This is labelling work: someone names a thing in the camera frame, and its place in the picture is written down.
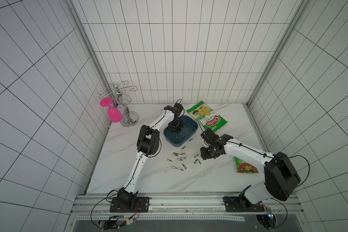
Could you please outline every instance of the green chip bag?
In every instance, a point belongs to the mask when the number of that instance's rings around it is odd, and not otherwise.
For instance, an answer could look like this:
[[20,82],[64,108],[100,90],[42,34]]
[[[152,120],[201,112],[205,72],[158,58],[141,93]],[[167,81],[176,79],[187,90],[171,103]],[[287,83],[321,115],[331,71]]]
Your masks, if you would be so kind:
[[216,111],[211,109],[206,103],[200,101],[187,112],[196,120],[200,121],[205,129],[211,128],[212,131],[223,127],[227,121],[224,120]]

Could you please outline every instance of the white tile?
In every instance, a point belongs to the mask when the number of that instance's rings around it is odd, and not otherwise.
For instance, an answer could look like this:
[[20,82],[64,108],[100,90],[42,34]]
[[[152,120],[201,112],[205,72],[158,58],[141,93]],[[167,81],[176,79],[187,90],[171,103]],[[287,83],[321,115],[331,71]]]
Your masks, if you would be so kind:
[[339,230],[348,230],[347,220],[333,220],[323,222],[327,232],[334,232]]
[[72,207],[73,207],[73,202],[70,202],[69,200],[65,200],[60,212],[69,214],[71,212]]
[[30,138],[0,118],[0,143],[21,152]]
[[[69,163],[70,165],[72,165],[73,167],[75,167],[77,169],[80,165],[80,162],[81,162],[81,159],[83,158],[83,155],[79,151],[77,151],[70,143],[67,143],[67,145],[66,145],[65,149],[63,150],[62,154],[60,155],[60,157],[63,160],[65,160],[67,163]],[[61,162],[58,166],[59,166],[58,169],[61,171],[63,169],[64,164]]]
[[333,57],[338,58],[348,46],[348,20],[340,28],[330,43],[326,46],[325,51]]
[[20,50],[20,48],[14,43],[14,41],[10,38],[10,36],[5,32],[5,30],[1,26],[0,26],[0,58],[17,75],[22,75],[32,65],[31,61]]
[[50,169],[20,155],[9,171],[5,174],[4,179],[41,190],[50,173]]
[[227,51],[239,51],[246,27],[246,24],[235,24],[233,26]]
[[184,68],[184,52],[173,52],[173,71],[183,72]]
[[333,181],[341,192],[348,191],[348,172],[333,178]]
[[324,48],[336,35],[341,26],[348,19],[348,2],[344,5],[343,9],[339,12],[339,14],[335,17],[334,21],[325,31],[320,41],[317,43],[318,46]]
[[32,209],[21,231],[36,231],[37,228],[43,227],[44,232],[51,232],[58,215],[59,213],[51,211]]
[[290,111],[306,93],[307,90],[300,83],[297,83],[295,87],[291,90],[291,92],[283,100],[282,104],[284,105],[287,111]]
[[121,2],[122,11],[124,13],[126,23],[138,23],[138,13],[135,1],[128,0]]
[[312,201],[321,220],[339,220],[348,218],[348,204],[341,194],[335,194]]
[[[11,108],[2,107],[13,102]],[[26,107],[8,90],[0,95],[0,117],[28,136],[33,136],[42,123],[42,119]]]
[[338,188],[331,179],[312,185],[306,188],[306,191],[311,199],[317,199],[339,193]]
[[345,69],[342,63],[335,61],[308,91],[318,97]]
[[165,17],[164,23],[171,23],[171,2],[159,1],[159,0],[148,0],[148,17],[150,23],[162,23],[162,18]]
[[62,198],[41,192],[34,207],[59,212],[64,201]]
[[253,66],[253,62],[255,58],[257,57],[258,52],[246,52],[245,57],[242,61],[240,70],[238,72],[255,72],[251,70],[251,67]]
[[301,205],[309,222],[320,221],[320,216],[311,201],[303,202]]
[[42,191],[65,198],[71,183],[72,181],[66,179],[60,174],[52,172]]
[[172,3],[173,23],[186,23],[187,1],[180,0]]
[[329,0],[316,1],[298,31],[307,36],[317,22],[318,18],[321,16],[322,12],[325,10],[328,3]]
[[21,79],[50,107],[60,99],[58,93],[46,81],[36,67],[30,68]]
[[67,143],[67,141],[47,123],[41,125],[33,136],[33,139],[58,156],[62,153]]
[[58,156],[34,140],[28,143],[22,154],[50,169],[54,168],[58,160]]
[[318,103],[329,111],[348,95],[348,69],[346,69],[333,83],[317,97]]
[[40,191],[7,180],[0,181],[0,201],[33,207]]
[[84,175],[89,176],[92,169],[93,169],[93,164],[91,164],[87,158],[83,157],[78,170]]
[[72,133],[68,142],[72,144],[80,153],[83,154],[85,152],[86,150],[85,143],[75,133]]
[[[304,183],[305,187],[330,179],[329,174],[327,174],[327,172],[325,171],[320,161],[316,161],[310,164],[310,167],[311,167],[311,171],[308,176],[308,179]],[[308,167],[305,167],[301,169],[300,171],[298,171],[298,175],[300,176],[300,179],[302,180],[304,180],[307,177],[307,174],[308,174]]]
[[73,179],[73,181],[82,186],[82,187],[85,187],[86,185],[86,182],[88,181],[88,178],[82,174],[81,172],[77,171],[76,175],[75,175],[75,178]]
[[255,28],[254,35],[247,48],[248,51],[259,51],[263,40],[267,34],[270,24],[258,24]]
[[72,130],[76,127],[78,117],[73,113],[70,107],[60,99],[54,107],[54,112],[65,122]]
[[18,76],[0,59],[0,83],[5,87],[12,84]]
[[312,150],[319,159],[347,144],[348,136],[346,136],[338,125],[331,127],[328,131],[310,142]]
[[223,31],[222,24],[210,24],[206,51],[218,51],[222,31]]
[[307,142],[311,142],[334,125],[334,120],[328,114],[325,114],[302,134]]
[[187,23],[200,23],[201,6],[201,0],[187,2]]
[[348,145],[332,152],[320,161],[331,177],[348,172]]
[[[5,219],[5,215],[9,211],[14,214],[12,217],[12,223],[7,223],[7,220]],[[0,202],[0,231],[19,231],[19,227],[24,224],[30,211],[30,207]]]
[[40,6],[39,2],[30,0],[23,2],[23,5],[44,34],[51,47],[54,47],[60,41],[60,38],[53,28],[51,22],[49,21],[48,16]]
[[66,177],[67,179],[73,180],[73,178],[75,177],[77,169],[72,167],[70,164],[68,164],[64,160],[59,159],[56,166],[54,167],[53,171]]
[[314,101],[294,120],[294,122],[300,131],[305,131],[324,114],[324,109]]
[[44,55],[40,46],[36,43],[35,39],[28,32],[11,7],[0,9],[0,25],[27,55],[32,63],[37,62]]
[[[295,155],[301,155],[301,156],[305,157],[310,164],[315,162],[316,160],[318,160],[317,156],[314,154],[314,152],[312,151],[312,149],[309,145],[306,145],[305,147],[300,149],[293,156],[295,156]],[[295,169],[298,171],[308,165],[307,161],[299,156],[292,158],[291,162],[294,165]],[[306,176],[303,174],[303,176],[301,176],[301,179],[304,180],[305,178],[306,178]]]

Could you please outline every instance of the white marble surface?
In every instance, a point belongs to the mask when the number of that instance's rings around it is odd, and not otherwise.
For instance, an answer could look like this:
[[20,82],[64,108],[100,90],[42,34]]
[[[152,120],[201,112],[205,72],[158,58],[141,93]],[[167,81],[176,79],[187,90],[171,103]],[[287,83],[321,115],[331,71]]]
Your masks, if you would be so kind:
[[[113,123],[107,134],[101,155],[87,189],[87,193],[108,193],[112,189],[120,189],[127,180],[136,158],[136,141],[142,125],[149,125],[162,113],[167,104],[136,104],[130,105],[132,111],[139,114],[139,122],[133,127],[122,127]],[[183,104],[189,109],[194,104]],[[209,104],[228,123],[218,129],[220,136],[228,134],[244,144],[260,149],[260,143],[242,104]],[[192,141],[185,142],[181,147],[172,146],[160,132],[162,150],[158,156],[149,159],[140,179],[139,192],[228,192],[242,191],[249,184],[263,180],[263,174],[237,173],[234,157],[221,155],[209,160],[201,160],[194,164],[195,154],[200,153],[203,146],[197,129]],[[184,161],[176,160],[173,152],[187,153]],[[183,168],[184,171],[171,166]]]

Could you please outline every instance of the wire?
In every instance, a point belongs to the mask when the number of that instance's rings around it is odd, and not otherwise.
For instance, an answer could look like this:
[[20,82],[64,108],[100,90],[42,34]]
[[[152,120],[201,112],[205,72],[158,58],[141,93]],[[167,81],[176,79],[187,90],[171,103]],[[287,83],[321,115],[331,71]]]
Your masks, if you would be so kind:
[[[282,204],[280,201],[278,201],[278,200],[276,200],[276,199],[271,198],[271,200],[275,200],[275,201],[279,202],[280,204]],[[285,217],[285,220],[284,220],[280,225],[274,227],[274,229],[279,228],[281,225],[283,225],[283,223],[284,223],[284,222],[286,221],[286,219],[288,218],[288,209],[287,209],[283,204],[282,204],[282,206],[283,206],[283,207],[285,208],[285,210],[286,210],[286,217]]]
[[95,224],[95,223],[93,222],[93,220],[92,220],[92,213],[93,213],[94,208],[95,208],[100,202],[102,202],[103,200],[107,200],[108,197],[116,196],[117,193],[116,193],[115,195],[112,195],[112,196],[108,196],[108,195],[107,195],[107,197],[105,197],[105,198],[103,198],[102,200],[100,200],[97,204],[95,204],[95,206],[92,208],[92,211],[90,211],[90,220],[92,221],[92,223],[93,223],[96,227],[98,227],[98,228],[101,229],[101,230],[103,230],[102,227],[99,227],[97,224]]
[[161,139],[158,138],[158,140],[160,141],[160,150],[159,150],[158,153],[156,153],[156,155],[154,155],[154,156],[147,156],[148,158],[153,158],[153,157],[157,156],[157,155],[160,153],[161,148],[162,148],[162,144],[161,144]]
[[307,161],[307,164],[308,164],[308,174],[307,174],[307,177],[303,180],[303,182],[300,183],[297,187],[301,186],[301,185],[308,179],[308,176],[310,175],[311,166],[310,166],[310,163],[308,162],[308,160],[307,160],[304,156],[301,156],[301,155],[294,155],[294,156],[291,156],[291,157],[289,157],[289,158],[270,157],[270,156],[268,156],[268,155],[262,154],[262,153],[260,153],[260,152],[258,152],[258,151],[255,151],[254,149],[251,149],[250,147],[244,146],[244,145],[242,145],[242,144],[238,144],[238,143],[236,143],[236,142],[231,142],[231,143],[237,144],[237,145],[239,145],[239,146],[246,147],[246,148],[250,149],[251,151],[254,151],[254,152],[256,152],[256,153],[259,153],[259,154],[262,155],[262,156],[265,156],[265,157],[268,157],[268,158],[271,158],[271,159],[276,159],[276,160],[289,160],[289,159],[291,159],[291,158],[298,157],[298,156],[302,157],[303,159],[305,159],[305,160]]

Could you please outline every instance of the snack bag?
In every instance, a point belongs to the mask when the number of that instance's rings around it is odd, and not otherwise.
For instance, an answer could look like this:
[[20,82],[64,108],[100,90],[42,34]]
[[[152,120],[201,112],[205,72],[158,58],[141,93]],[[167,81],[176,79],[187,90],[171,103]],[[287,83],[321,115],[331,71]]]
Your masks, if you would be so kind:
[[205,129],[211,128],[212,131],[223,127],[227,121],[224,120],[217,112],[212,110],[206,103],[200,101],[187,112],[196,120],[200,121]]
[[240,173],[259,173],[258,169],[251,164],[245,163],[245,161],[235,157],[237,172]]

